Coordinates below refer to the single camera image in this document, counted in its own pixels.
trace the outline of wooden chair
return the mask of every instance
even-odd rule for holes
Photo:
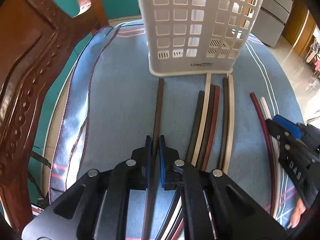
[[[109,25],[101,0],[78,0],[71,18],[52,0],[0,6],[0,198],[21,235],[32,219],[27,168],[44,97],[75,45]]]

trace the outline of metal screw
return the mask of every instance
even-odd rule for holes
[[[178,167],[182,167],[184,165],[184,161],[183,160],[175,160],[174,165],[176,165]]]
[[[222,171],[220,171],[220,170],[213,170],[212,174],[215,177],[221,177],[223,175]]]
[[[89,171],[88,171],[88,176],[89,176],[89,177],[95,177],[95,176],[97,176],[97,175],[98,175],[98,171],[95,170],[95,169],[92,169],[92,170],[89,170]]]
[[[129,167],[136,165],[136,163],[137,162],[135,160],[133,160],[133,159],[127,160],[125,162],[125,164],[127,164]]]

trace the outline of beige strip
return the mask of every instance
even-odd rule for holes
[[[228,125],[228,136],[227,136],[227,147],[226,155],[224,157],[224,163],[222,171],[227,174],[230,164],[233,132],[235,128],[235,92],[233,87],[233,76],[228,74],[228,85],[229,85],[229,125]]]
[[[261,105],[262,105],[262,108],[263,108],[263,111],[264,111],[264,115],[266,117],[266,119],[272,119],[271,117],[271,114],[270,114],[270,111],[269,111],[269,108],[268,108],[268,105],[267,105],[267,102],[265,100],[264,97],[260,98],[260,102],[261,102]],[[277,216],[277,211],[278,211],[278,208],[279,208],[279,202],[280,202],[280,193],[281,193],[281,190],[280,190],[280,184],[281,184],[281,167],[280,167],[280,163],[278,162],[278,159],[279,159],[279,145],[278,145],[278,141],[276,140],[276,138],[272,137],[271,136],[271,139],[272,139],[272,145],[273,145],[273,150],[274,150],[274,156],[273,156],[273,161],[274,161],[274,164],[275,164],[275,167],[276,167],[276,204],[275,204],[275,208],[274,208],[274,212],[272,214],[272,217],[274,219],[276,219],[276,216]]]
[[[195,150],[193,152],[193,157],[191,160],[191,164],[193,166],[196,166],[197,160],[198,160],[198,155],[200,152],[200,147],[201,147],[201,142],[202,142],[202,137],[204,133],[204,127],[205,127],[205,121],[207,119],[207,112],[208,112],[208,104],[209,104],[209,94],[210,94],[210,85],[211,85],[211,74],[207,74],[206,80],[205,80],[205,88],[204,88],[204,102],[203,102],[203,107],[202,107],[202,114],[201,114],[201,121],[200,121],[200,127],[199,127],[199,132],[198,132],[198,137],[197,137],[197,142],[195,146]],[[165,240],[175,222],[177,219],[177,216],[181,210],[181,197],[179,198],[179,202],[174,210],[174,213],[172,214],[172,217],[169,221],[169,224],[164,231],[164,234],[162,235],[160,240]]]
[[[209,94],[210,94],[210,85],[211,85],[211,74],[207,74],[207,78],[205,80],[204,101],[203,101],[203,108],[202,108],[202,114],[201,114],[200,127],[199,127],[197,142],[196,142],[196,146],[195,146],[195,151],[193,152],[193,157],[192,157],[192,161],[191,161],[191,164],[193,166],[196,166],[196,163],[197,163],[197,160],[198,160],[200,147],[201,147],[201,142],[202,142],[202,137],[203,137],[203,133],[204,133],[205,120],[207,119],[208,104],[209,104]]]

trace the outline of gray cabinet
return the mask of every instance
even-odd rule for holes
[[[274,47],[287,22],[293,0],[263,0],[251,33],[263,43]]]

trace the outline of human hand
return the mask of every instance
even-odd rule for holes
[[[295,228],[299,224],[300,217],[305,211],[306,211],[306,207],[303,204],[301,198],[299,198],[297,201],[297,205],[294,208],[294,211],[293,211],[291,218],[290,218],[291,228]]]

